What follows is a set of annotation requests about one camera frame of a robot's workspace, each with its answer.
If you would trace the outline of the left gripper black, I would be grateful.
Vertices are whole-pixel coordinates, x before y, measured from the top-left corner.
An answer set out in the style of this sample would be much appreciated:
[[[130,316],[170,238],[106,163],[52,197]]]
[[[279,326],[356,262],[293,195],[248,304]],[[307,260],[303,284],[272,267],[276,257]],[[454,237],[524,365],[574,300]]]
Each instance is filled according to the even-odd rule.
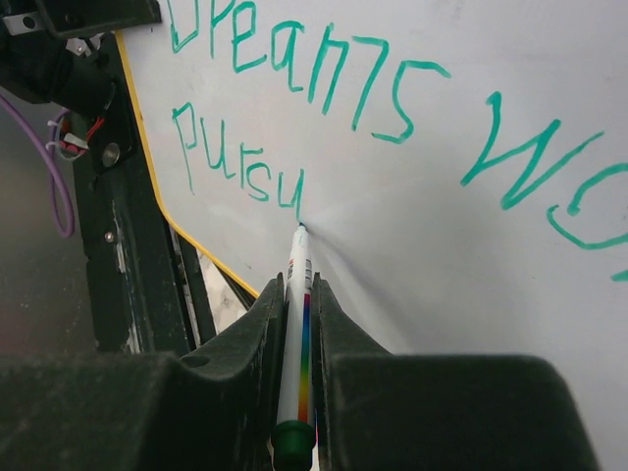
[[[114,33],[162,22],[155,0],[36,0],[39,14],[1,16],[1,87],[86,120],[96,172],[137,152],[137,129]]]

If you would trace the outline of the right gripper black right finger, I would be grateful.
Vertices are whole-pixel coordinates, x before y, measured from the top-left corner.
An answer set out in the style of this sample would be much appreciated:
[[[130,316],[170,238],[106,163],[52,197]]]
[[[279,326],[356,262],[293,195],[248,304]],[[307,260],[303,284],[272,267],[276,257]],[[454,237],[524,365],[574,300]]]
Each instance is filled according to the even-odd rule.
[[[312,290],[325,470],[596,470],[566,382],[530,355],[394,355]]]

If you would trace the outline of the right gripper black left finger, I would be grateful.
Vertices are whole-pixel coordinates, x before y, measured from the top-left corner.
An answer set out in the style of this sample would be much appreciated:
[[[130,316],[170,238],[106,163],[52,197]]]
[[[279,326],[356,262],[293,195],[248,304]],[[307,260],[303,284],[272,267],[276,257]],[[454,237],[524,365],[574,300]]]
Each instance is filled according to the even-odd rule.
[[[195,351],[5,357],[5,470],[267,470],[284,281]]]

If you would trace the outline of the white whiteboard marker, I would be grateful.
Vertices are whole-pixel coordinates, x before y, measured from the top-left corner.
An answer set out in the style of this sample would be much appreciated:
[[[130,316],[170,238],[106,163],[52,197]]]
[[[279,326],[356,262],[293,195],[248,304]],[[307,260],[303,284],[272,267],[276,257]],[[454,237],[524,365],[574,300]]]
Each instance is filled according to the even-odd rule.
[[[288,259],[287,314],[277,421],[271,434],[276,470],[309,470],[316,444],[311,352],[312,263],[309,235],[299,225]]]

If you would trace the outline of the yellow framed whiteboard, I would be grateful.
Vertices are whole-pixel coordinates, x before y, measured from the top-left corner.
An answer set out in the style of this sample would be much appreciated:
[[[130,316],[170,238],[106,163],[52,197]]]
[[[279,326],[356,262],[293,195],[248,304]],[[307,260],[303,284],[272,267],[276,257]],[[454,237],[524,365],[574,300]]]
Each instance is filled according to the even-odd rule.
[[[627,466],[627,5],[164,1],[116,38],[161,211],[251,292],[298,224],[396,353],[549,360]]]

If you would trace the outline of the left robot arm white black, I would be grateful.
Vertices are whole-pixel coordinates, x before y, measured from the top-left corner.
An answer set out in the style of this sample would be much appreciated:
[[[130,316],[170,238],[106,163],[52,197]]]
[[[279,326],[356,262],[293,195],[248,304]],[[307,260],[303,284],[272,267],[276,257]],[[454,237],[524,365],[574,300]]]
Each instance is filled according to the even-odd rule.
[[[1,86],[85,119],[94,168],[105,172],[141,152],[115,35],[161,21],[156,1],[4,1]]]

